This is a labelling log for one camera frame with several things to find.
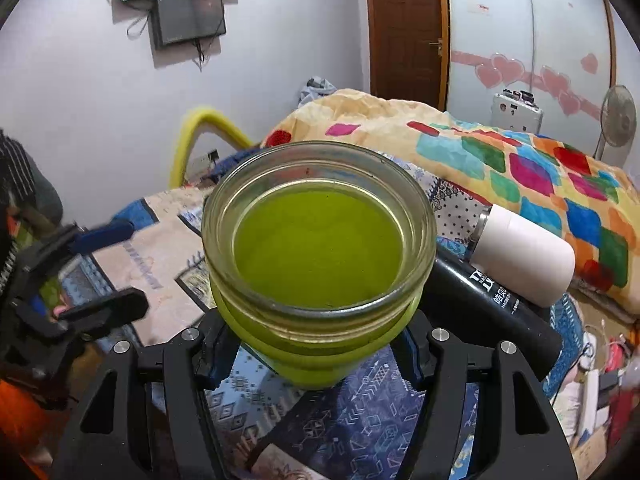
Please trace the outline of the green glass cup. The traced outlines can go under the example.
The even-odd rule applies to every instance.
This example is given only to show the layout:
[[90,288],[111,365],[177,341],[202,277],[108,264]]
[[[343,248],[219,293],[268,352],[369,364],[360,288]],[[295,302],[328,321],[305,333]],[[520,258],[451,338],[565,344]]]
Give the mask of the green glass cup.
[[297,387],[329,388],[418,307],[434,212],[407,170],[331,141],[267,148],[206,198],[201,234],[224,322]]

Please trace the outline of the white cylindrical bottle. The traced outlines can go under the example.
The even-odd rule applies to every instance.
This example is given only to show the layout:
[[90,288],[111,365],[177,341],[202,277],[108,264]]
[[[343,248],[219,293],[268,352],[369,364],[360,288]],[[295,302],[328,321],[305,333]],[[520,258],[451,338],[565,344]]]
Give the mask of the white cylindrical bottle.
[[574,249],[565,240],[499,205],[480,213],[466,258],[541,308],[553,306],[567,291],[576,263]]

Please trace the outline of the blue patterned bed sheet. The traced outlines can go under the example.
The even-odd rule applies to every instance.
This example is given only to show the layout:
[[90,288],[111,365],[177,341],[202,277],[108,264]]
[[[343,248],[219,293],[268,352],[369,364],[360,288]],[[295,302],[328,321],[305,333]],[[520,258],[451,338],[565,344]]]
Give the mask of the blue patterned bed sheet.
[[[240,339],[230,375],[205,393],[230,479],[400,479],[425,394],[402,378],[394,339],[334,386],[316,390],[278,375]],[[156,472],[171,460],[179,478],[164,388],[150,389]],[[454,460],[469,452],[468,478],[479,396],[470,382]]]

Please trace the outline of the grey crumpled clothing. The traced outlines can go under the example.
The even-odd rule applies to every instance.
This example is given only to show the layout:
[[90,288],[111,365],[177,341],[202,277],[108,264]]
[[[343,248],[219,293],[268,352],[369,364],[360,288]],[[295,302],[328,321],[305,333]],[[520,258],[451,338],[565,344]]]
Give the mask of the grey crumpled clothing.
[[298,95],[298,107],[302,107],[312,101],[325,98],[337,92],[334,84],[331,84],[326,78],[313,76],[306,81],[303,88],[300,89]]

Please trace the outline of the person in striped clothing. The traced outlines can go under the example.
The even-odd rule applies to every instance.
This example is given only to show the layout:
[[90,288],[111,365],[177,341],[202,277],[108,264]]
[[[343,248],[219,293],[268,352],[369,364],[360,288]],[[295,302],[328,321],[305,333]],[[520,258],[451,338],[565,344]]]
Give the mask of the person in striped clothing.
[[23,145],[1,133],[1,258],[12,246],[11,219],[25,220],[37,236],[48,235],[60,226],[63,205]]

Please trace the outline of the dark wall-mounted box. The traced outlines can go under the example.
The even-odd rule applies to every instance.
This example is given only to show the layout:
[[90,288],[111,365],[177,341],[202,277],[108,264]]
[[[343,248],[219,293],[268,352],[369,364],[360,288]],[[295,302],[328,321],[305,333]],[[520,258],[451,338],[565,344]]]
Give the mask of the dark wall-mounted box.
[[227,32],[222,0],[155,0],[151,22],[157,49],[215,38]]

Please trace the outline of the white wardrobe with hearts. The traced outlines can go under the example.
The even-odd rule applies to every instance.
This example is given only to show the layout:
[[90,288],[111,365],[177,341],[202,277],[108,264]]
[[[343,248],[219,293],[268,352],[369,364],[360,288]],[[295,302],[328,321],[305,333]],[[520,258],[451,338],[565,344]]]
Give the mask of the white wardrobe with hearts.
[[606,0],[449,0],[446,109],[489,124],[495,94],[532,92],[540,132],[591,155],[613,84],[639,93],[639,49]]

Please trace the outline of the white appliance with buttons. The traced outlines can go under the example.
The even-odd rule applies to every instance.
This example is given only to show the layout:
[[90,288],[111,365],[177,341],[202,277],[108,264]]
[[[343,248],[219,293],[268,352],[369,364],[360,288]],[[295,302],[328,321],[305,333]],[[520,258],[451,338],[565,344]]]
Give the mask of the white appliance with buttons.
[[503,89],[491,103],[490,124],[515,132],[538,134],[544,113],[535,103],[533,93]]

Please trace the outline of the black cylindrical bottle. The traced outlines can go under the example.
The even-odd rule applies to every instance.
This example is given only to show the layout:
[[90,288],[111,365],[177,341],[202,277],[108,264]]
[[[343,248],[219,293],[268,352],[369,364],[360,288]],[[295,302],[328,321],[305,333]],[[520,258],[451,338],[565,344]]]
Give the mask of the black cylindrical bottle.
[[513,342],[540,380],[561,353],[562,336],[551,326],[547,309],[529,304],[446,247],[436,249],[420,310],[434,327],[467,344],[494,348]]

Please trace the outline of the yellow foam tube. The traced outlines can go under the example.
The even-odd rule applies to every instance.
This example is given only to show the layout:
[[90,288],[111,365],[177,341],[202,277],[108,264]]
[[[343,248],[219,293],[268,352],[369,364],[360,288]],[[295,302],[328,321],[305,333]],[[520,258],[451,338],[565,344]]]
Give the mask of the yellow foam tube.
[[215,165],[219,159],[217,150],[192,157],[193,149],[202,134],[214,134],[235,151],[244,151],[254,143],[224,114],[210,107],[191,110],[180,127],[174,161],[169,173],[168,188],[181,188],[199,177]]

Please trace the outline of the white power strip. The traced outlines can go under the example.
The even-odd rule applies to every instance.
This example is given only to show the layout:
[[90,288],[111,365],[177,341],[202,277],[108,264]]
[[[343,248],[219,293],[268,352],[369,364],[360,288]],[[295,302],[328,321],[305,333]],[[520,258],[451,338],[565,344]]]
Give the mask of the white power strip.
[[581,439],[585,434],[590,436],[596,426],[598,399],[599,399],[599,378],[598,370],[590,370],[586,374],[582,385],[582,408],[580,409],[579,422],[576,437]]

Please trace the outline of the brown wooden door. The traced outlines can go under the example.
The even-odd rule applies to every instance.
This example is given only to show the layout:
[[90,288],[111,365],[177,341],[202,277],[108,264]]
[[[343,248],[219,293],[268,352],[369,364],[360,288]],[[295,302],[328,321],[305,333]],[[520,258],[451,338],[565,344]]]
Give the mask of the brown wooden door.
[[446,108],[449,0],[367,0],[371,93]]

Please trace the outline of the white standing fan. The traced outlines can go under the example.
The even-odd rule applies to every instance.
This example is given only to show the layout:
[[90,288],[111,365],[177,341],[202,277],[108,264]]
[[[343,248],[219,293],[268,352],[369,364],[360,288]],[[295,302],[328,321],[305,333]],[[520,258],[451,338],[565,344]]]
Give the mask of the white standing fan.
[[605,148],[623,148],[631,144],[637,128],[637,107],[634,97],[622,84],[608,89],[600,111],[601,133],[593,157],[601,160]]

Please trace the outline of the colourful patchwork quilt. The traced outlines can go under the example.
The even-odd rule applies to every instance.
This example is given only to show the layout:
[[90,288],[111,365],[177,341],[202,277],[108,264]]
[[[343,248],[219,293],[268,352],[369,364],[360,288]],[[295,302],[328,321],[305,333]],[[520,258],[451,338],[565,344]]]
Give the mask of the colourful patchwork quilt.
[[310,140],[396,156],[539,224],[573,247],[579,286],[638,316],[639,192],[620,168],[533,133],[350,89],[294,110],[262,144]]

